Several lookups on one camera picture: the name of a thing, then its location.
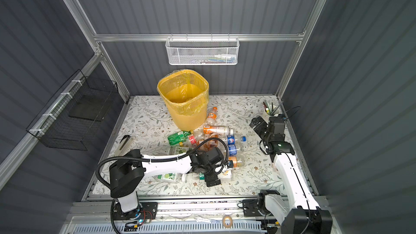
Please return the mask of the green lime label bottle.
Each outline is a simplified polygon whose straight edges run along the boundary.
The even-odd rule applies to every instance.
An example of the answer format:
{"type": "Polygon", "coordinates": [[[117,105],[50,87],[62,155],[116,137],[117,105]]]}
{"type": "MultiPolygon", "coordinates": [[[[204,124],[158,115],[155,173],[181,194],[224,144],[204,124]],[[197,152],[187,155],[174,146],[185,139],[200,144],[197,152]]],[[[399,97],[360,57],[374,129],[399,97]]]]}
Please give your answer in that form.
{"type": "Polygon", "coordinates": [[[186,181],[186,174],[182,173],[167,173],[167,174],[160,174],[157,176],[157,179],[162,182],[168,183],[179,183],[186,181]]]}
{"type": "Polygon", "coordinates": [[[171,147],[169,150],[169,155],[182,155],[187,153],[188,151],[193,150],[192,147],[180,147],[180,146],[175,146],[175,147],[171,147]]]}

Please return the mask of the orange label clear bottle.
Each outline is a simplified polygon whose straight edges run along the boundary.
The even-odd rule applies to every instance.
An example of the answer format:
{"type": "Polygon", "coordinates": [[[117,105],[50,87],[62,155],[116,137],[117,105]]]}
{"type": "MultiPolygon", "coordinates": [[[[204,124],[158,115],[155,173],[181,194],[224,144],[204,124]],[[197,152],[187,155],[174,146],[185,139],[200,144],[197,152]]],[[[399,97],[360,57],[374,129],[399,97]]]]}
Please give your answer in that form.
{"type": "Polygon", "coordinates": [[[228,158],[227,168],[228,169],[241,169],[245,167],[246,161],[244,156],[231,156],[228,158]]]}

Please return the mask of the small orange soda bottle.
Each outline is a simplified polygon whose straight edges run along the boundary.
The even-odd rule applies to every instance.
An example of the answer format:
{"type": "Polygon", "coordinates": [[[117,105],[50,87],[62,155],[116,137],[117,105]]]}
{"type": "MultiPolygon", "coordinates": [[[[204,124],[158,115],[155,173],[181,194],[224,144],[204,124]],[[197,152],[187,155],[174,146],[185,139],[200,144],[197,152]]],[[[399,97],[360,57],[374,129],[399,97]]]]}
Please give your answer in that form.
{"type": "Polygon", "coordinates": [[[208,111],[208,116],[206,118],[206,124],[207,125],[214,125],[216,120],[217,120],[217,115],[218,115],[218,108],[217,107],[212,107],[208,111]]]}

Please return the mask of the blue label water bottle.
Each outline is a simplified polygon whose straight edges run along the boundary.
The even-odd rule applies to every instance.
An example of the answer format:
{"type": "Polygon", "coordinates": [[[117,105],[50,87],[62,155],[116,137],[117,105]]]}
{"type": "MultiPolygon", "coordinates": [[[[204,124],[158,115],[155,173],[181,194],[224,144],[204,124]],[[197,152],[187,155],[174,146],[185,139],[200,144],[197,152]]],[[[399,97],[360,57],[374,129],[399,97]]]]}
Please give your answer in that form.
{"type": "Polygon", "coordinates": [[[229,156],[236,157],[244,151],[244,148],[237,146],[237,145],[229,145],[229,156]]]}

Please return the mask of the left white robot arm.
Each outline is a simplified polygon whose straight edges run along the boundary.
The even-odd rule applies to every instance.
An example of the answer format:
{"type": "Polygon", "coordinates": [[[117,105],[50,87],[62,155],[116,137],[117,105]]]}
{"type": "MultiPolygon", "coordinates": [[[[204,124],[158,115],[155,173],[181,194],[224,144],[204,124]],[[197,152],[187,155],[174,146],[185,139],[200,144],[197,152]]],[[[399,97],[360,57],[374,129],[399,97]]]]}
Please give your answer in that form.
{"type": "Polygon", "coordinates": [[[221,183],[218,179],[229,161],[228,145],[211,137],[194,149],[171,156],[147,156],[133,149],[124,156],[100,161],[95,170],[98,181],[110,190],[110,196],[120,205],[122,213],[141,210],[136,194],[139,183],[149,177],[167,173],[202,173],[207,186],[221,183]]]}

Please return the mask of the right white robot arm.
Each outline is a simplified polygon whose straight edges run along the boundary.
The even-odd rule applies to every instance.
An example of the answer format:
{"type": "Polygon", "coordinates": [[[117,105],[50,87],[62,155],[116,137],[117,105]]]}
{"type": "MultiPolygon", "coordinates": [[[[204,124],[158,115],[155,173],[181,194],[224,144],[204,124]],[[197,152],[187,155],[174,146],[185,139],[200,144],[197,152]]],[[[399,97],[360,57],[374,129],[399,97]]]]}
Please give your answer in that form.
{"type": "Polygon", "coordinates": [[[251,120],[250,127],[260,137],[261,151],[271,159],[286,188],[284,201],[277,191],[262,190],[257,199],[258,211],[271,214],[279,223],[277,234],[330,234],[333,219],[329,211],[321,209],[302,178],[292,145],[285,141],[285,119],[262,117],[251,120]]]}

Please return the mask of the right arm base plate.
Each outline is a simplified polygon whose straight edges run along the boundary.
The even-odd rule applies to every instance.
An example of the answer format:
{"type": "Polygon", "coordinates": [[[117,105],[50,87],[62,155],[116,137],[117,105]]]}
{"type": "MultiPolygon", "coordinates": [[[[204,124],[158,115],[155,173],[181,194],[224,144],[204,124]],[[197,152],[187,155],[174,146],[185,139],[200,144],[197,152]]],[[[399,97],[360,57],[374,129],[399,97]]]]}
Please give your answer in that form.
{"type": "Polygon", "coordinates": [[[261,217],[270,213],[258,198],[244,199],[240,204],[245,217],[261,217]]]}

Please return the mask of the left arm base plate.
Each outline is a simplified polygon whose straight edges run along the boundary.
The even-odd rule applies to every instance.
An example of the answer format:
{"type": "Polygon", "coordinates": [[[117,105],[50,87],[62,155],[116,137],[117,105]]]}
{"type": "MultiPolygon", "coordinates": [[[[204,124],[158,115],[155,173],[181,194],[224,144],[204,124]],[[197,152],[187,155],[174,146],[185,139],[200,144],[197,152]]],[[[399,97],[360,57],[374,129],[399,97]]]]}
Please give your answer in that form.
{"type": "Polygon", "coordinates": [[[116,201],[111,216],[115,221],[153,220],[156,218],[158,205],[157,202],[144,202],[139,203],[138,209],[122,212],[121,205],[116,201]]]}

